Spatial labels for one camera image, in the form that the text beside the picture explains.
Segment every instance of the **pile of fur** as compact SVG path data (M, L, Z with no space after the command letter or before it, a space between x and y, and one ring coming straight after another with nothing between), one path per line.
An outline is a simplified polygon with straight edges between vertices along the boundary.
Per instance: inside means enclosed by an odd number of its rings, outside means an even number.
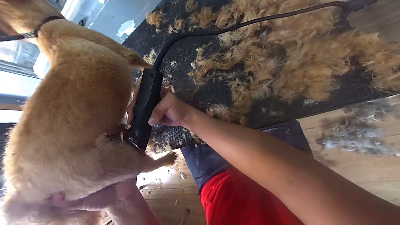
M382 140L384 130L371 123L384 120L388 114L398 116L396 105L382 98L347 107L345 111L347 116L327 127L322 137L317 140L318 143L325 148L340 148L379 156L400 156L400 152L395 147Z
M227 28L238 22L324 2L328 0L234 0L216 15L211 8L203 7L200 12L193 13L191 22L201 28L211 25ZM289 103L299 97L328 100L331 90L338 88L334 75L348 72L350 59L372 72L375 87L400 90L400 48L382 41L378 34L349 31L333 35L339 12L339 8L329 7L224 33L219 39L225 52L205 57L204 47L200 47L188 75L196 86L205 84L213 76L226 78L234 102L227 110L235 115L236 121L250 111L253 100L272 94ZM244 64L244 71L236 74L209 72L230 70L238 64Z

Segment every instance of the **red shorts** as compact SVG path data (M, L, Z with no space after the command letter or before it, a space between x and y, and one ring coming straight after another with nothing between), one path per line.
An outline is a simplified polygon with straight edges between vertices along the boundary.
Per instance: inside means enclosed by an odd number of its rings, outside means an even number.
M211 178L200 195L208 225L302 225L271 192L231 168Z

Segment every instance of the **golden dog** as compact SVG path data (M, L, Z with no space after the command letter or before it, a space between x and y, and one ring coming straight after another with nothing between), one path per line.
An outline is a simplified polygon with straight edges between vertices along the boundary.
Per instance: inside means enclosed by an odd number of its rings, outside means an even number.
M9 34L31 32L45 18L61 16L44 0L0 0L0 13L1 29ZM153 160L107 136L130 99L129 66L151 65L109 37L63 19L45 23L31 41L51 68L9 134L4 217L9 224L92 223L96 212L43 212L37 205L56 193L67 201L83 198L173 164L174 153Z

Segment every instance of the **grooming table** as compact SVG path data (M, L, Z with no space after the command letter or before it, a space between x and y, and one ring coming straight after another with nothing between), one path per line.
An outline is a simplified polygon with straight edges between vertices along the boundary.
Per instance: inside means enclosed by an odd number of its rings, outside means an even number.
M197 2L199 3L196 8L197 11L202 6L211 6L213 12L215 12L221 6L229 3L229 0L199 0ZM162 10L164 13L164 22L160 26L161 32L157 34L155 26L151 26L146 21L143 21L123 44L128 48L134 49L142 56L149 54L152 48L158 53L163 44L174 35L174 33L168 34L168 27L174 23L175 18L186 19L191 16L191 12L186 12L185 7L186 0L162 1L156 8L156 10ZM189 24L185 23L185 31L188 30L188 26ZM197 55L196 48L209 42L213 42L213 44L205 49L205 57L222 49L218 44L216 36L189 37L178 41L168 51L162 66L165 82L173 85L177 97L202 111L206 111L208 107L214 104L223 104L228 107L232 105L231 90L226 85L226 80L218 81L210 79L205 85L196 90L192 78L188 76L188 72L192 70L190 63L195 60ZM171 66L172 61L177 62L177 67L174 68ZM134 78L139 77L140 74L141 72L136 72ZM292 119L308 117L350 104L397 94L396 92L384 92L374 89L371 85L371 76L362 66L353 67L350 72L336 76L336 84L340 88L334 89L331 92L330 99L327 101L304 104L305 99L299 98L293 103L288 104L274 97L255 101L250 113L247 115L247 126L262 129ZM272 108L282 113L281 115L271 117L264 114L261 107L266 109ZM167 127L157 124L153 127L152 136L157 143L170 144L172 149L195 143L189 131L182 127Z

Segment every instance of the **human hand holding dog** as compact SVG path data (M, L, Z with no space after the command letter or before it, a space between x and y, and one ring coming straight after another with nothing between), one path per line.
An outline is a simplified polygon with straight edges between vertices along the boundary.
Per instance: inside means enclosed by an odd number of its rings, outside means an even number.
M76 201L64 201L62 194L51 197L51 204L71 211L104 210L117 225L161 225L136 187L136 178L128 179L103 188Z

